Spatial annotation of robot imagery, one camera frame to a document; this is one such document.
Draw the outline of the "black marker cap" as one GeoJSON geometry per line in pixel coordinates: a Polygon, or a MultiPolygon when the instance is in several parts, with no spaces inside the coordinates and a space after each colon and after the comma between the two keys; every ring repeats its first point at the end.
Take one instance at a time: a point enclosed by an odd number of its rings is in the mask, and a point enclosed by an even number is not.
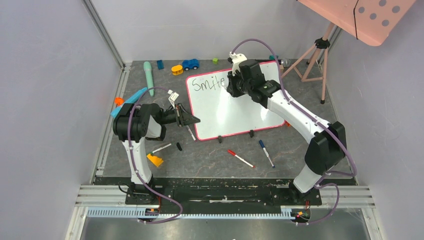
{"type": "Polygon", "coordinates": [[[176,146],[177,146],[177,148],[178,148],[179,151],[182,151],[183,150],[183,148],[182,148],[182,146],[181,146],[181,144],[179,142],[176,143],[176,146]]]}

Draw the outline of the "pink framed whiteboard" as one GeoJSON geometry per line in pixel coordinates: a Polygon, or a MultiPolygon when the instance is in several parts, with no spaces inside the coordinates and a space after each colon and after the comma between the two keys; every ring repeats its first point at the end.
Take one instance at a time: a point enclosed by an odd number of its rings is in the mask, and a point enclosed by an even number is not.
{"type": "Polygon", "coordinates": [[[248,95],[232,97],[227,92],[229,70],[191,75],[185,80],[194,125],[200,141],[260,131],[285,124],[285,120],[248,95]]]}

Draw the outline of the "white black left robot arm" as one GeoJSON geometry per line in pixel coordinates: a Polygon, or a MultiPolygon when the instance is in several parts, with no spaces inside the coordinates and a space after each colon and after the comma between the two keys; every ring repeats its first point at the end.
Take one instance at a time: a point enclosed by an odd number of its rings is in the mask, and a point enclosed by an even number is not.
{"type": "Polygon", "coordinates": [[[131,194],[136,194],[145,204],[151,204],[157,198],[157,190],[152,187],[153,174],[148,164],[145,142],[163,141],[168,124],[183,127],[200,122],[180,103],[166,110],[156,103],[122,105],[114,117],[112,130],[123,144],[128,157],[131,194]]]}

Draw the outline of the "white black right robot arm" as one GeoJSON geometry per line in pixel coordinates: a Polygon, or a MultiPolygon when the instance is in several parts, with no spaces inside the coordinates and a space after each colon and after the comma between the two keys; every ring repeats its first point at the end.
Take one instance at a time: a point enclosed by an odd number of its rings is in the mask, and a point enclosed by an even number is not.
{"type": "Polygon", "coordinates": [[[322,176],[345,158],[345,127],[338,121],[329,123],[315,118],[308,109],[291,98],[276,80],[267,80],[255,59],[229,58],[228,61],[232,69],[227,73],[227,92],[233,98],[248,95],[253,102],[286,120],[308,142],[305,166],[288,191],[293,203],[302,204],[322,176]]]}

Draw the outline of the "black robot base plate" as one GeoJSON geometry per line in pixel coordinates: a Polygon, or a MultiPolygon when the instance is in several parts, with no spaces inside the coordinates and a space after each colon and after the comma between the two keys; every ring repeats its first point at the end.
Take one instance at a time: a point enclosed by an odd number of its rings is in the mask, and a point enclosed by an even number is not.
{"type": "Polygon", "coordinates": [[[320,206],[317,189],[299,193],[289,178],[155,177],[150,187],[129,185],[126,205],[158,206],[161,214],[277,214],[281,206],[320,206]]]}

